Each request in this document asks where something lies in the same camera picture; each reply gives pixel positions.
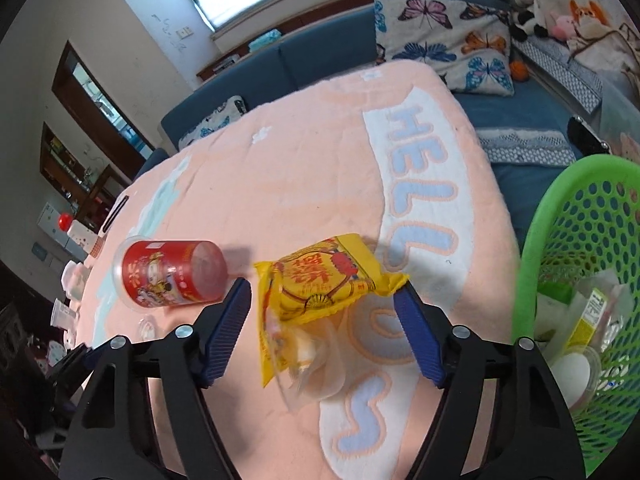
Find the round clear lidded container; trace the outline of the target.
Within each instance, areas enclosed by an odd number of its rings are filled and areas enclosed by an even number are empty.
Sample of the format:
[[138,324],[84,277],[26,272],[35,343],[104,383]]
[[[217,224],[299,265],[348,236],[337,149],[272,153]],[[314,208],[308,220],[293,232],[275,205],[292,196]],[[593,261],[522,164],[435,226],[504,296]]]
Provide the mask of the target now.
[[551,363],[550,370],[570,411],[582,411],[597,390],[601,374],[599,353],[589,346],[569,348]]

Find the yellow green snack pack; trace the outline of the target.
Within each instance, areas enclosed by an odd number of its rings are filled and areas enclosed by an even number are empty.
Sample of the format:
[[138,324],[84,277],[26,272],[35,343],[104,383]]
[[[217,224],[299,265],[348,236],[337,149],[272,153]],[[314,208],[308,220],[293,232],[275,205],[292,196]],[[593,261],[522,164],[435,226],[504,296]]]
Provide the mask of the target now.
[[570,330],[562,349],[589,346],[607,308],[608,295],[600,288],[593,287],[587,296],[576,292],[567,318]]

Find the red plastic snack cup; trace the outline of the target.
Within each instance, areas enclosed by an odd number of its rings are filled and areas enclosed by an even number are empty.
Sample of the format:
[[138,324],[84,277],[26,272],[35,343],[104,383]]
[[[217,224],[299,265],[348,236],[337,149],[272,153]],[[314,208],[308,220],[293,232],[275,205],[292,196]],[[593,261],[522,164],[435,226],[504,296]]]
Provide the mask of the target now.
[[178,308],[221,299],[228,266],[209,240],[128,237],[112,264],[118,296],[133,309]]

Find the yellow snack wrapper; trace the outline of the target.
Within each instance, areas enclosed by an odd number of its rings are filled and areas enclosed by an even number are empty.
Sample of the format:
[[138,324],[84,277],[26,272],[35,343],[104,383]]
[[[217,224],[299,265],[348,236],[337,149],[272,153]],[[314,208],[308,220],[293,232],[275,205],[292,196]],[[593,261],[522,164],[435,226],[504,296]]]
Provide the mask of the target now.
[[296,367],[296,330],[370,294],[390,297],[409,277],[387,272],[356,233],[332,236],[276,261],[254,264],[262,385]]

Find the red capped white bottle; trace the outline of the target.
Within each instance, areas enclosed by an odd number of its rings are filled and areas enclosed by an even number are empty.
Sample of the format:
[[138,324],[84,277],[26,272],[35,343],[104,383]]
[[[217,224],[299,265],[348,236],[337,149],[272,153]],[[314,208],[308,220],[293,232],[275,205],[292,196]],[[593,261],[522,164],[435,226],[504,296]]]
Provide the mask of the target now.
[[104,240],[91,231],[71,214],[63,212],[58,216],[58,227],[67,237],[66,249],[76,259],[85,260],[88,256],[96,258],[103,247]]

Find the green plastic basket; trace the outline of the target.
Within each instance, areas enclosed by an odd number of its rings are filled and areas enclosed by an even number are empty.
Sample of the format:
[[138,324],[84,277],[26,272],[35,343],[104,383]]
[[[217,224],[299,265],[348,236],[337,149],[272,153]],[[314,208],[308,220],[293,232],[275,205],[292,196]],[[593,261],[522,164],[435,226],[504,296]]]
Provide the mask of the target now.
[[573,412],[588,474],[639,411],[639,167],[592,155],[549,186],[528,228],[512,335],[531,336]]

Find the black remote control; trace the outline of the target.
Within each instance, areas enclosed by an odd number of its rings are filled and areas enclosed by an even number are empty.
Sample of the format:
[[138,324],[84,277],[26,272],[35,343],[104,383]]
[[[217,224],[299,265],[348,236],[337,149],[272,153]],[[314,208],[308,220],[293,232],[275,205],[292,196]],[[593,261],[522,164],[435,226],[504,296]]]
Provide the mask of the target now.
[[118,201],[116,202],[116,204],[114,205],[110,213],[107,215],[107,218],[105,219],[105,222],[103,223],[102,228],[100,229],[101,235],[105,235],[108,232],[108,230],[111,229],[113,222],[115,221],[119,213],[122,211],[122,208],[124,208],[128,200],[129,200],[129,196],[127,194],[124,194],[122,197],[119,197]]

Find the dark wooden shelf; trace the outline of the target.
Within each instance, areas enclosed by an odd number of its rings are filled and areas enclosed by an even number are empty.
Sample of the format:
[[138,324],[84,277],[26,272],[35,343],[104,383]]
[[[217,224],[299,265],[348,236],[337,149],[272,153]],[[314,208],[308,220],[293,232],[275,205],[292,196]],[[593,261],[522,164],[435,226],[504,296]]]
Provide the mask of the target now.
[[74,218],[96,233],[129,185],[111,165],[101,171],[82,166],[47,124],[42,125],[39,169],[70,204]]

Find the pink patterned table blanket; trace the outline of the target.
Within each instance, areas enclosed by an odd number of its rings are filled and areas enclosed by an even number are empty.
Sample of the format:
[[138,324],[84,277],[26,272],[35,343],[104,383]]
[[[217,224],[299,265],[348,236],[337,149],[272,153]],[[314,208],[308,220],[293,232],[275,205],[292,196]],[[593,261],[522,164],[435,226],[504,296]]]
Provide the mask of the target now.
[[[159,335],[197,308],[133,309],[115,292],[119,244],[211,240],[232,278],[334,235],[356,233],[378,261],[409,275],[454,324],[511,337],[518,243],[484,150],[457,96],[417,62],[391,62],[321,81],[257,107],[128,188],[127,203],[90,263],[77,339],[102,344]],[[256,315],[224,377],[205,393],[245,479],[402,479],[440,393],[424,379],[387,298],[337,315],[346,382],[333,398],[290,412],[264,385]]]

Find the clear plastic storage box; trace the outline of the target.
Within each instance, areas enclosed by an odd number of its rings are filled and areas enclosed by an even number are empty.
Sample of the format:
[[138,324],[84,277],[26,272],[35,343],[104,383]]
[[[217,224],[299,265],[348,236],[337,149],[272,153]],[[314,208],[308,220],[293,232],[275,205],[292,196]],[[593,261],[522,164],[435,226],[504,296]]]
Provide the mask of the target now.
[[599,138],[606,142],[613,155],[639,163],[639,97],[622,74],[601,76]]

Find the small butterfly cushion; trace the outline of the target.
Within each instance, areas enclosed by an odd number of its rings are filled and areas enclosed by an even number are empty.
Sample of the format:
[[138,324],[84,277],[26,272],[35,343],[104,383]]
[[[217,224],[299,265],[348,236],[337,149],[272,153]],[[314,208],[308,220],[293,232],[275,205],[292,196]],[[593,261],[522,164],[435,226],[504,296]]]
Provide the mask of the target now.
[[226,128],[246,113],[247,106],[242,96],[232,96],[185,133],[178,141],[178,150],[182,151],[195,141]]

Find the orange ball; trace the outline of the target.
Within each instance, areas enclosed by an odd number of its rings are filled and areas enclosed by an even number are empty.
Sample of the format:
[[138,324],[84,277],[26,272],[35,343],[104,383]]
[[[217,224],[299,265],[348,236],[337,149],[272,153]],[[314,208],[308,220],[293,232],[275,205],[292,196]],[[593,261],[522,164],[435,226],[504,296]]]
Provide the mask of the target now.
[[526,64],[520,60],[514,60],[509,64],[511,77],[516,82],[529,80],[529,70]]

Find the patterned grey white cloth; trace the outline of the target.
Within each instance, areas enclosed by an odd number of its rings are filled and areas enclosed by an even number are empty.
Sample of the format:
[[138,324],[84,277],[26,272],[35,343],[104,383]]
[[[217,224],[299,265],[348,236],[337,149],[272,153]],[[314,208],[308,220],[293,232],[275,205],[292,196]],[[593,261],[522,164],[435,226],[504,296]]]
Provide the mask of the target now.
[[602,82],[590,68],[577,62],[567,47],[550,38],[513,39],[512,46],[559,84],[588,113],[602,101]]

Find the butterfly print pillow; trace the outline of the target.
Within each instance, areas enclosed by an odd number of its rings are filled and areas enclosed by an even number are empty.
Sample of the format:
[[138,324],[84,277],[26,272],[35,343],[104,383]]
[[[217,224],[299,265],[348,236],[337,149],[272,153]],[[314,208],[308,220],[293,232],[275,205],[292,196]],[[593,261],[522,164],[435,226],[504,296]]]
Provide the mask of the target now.
[[430,66],[452,92],[513,96],[505,10],[464,0],[374,0],[378,60]]

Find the pink plush toy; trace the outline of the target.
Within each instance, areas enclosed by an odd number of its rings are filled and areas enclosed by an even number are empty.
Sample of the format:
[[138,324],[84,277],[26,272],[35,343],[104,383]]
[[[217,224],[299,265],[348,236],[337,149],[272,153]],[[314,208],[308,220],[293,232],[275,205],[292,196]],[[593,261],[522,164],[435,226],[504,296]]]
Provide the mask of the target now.
[[549,35],[558,41],[567,42],[577,36],[576,23],[571,15],[558,15],[553,19]]

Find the cow plush toy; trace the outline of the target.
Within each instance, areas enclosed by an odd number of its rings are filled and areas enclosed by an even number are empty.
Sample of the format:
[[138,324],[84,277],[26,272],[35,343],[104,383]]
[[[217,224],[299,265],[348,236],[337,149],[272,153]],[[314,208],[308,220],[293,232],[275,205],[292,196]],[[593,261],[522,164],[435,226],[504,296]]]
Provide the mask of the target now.
[[552,0],[512,0],[511,37],[524,42],[529,36],[549,37]]

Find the orange fox plush toy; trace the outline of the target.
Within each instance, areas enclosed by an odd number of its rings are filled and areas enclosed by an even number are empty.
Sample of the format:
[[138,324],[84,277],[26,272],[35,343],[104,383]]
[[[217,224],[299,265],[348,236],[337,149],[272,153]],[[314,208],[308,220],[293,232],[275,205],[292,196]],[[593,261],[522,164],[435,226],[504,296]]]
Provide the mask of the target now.
[[570,13],[578,35],[584,39],[597,39],[611,30],[608,19],[595,1],[590,0],[586,6],[580,6],[575,0],[570,0]]

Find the teal tissue box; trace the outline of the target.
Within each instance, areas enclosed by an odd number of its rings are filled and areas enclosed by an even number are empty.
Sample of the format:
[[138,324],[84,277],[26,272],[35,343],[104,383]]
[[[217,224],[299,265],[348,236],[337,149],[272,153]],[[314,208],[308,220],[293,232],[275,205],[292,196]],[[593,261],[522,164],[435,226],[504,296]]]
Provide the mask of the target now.
[[248,50],[250,53],[256,52],[264,47],[274,44],[282,37],[282,32],[279,29],[270,29],[268,32],[264,32],[248,44]]

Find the doorway dark wooden frame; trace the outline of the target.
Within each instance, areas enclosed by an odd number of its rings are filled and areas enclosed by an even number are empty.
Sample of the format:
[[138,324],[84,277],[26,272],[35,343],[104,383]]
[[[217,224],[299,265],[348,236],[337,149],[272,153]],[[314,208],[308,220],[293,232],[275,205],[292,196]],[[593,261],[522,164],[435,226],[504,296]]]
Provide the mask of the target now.
[[69,41],[56,66],[52,92],[81,130],[132,180],[154,146],[103,89]]

